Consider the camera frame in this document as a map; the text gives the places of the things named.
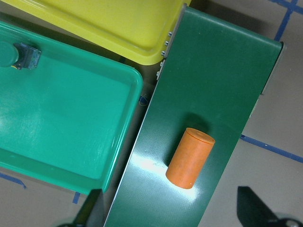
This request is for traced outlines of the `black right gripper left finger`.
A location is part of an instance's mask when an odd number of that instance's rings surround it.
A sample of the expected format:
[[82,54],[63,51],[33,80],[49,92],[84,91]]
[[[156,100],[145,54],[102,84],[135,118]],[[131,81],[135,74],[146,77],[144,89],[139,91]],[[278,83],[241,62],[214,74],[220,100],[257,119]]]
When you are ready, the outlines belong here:
[[105,223],[105,209],[103,191],[90,191],[75,220],[74,227],[103,227]]

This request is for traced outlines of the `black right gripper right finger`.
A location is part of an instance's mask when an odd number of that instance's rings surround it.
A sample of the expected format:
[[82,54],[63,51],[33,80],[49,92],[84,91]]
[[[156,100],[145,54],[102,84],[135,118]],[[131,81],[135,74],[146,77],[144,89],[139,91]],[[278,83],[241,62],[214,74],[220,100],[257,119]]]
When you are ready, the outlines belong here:
[[237,189],[237,217],[243,227],[284,226],[284,222],[248,186]]

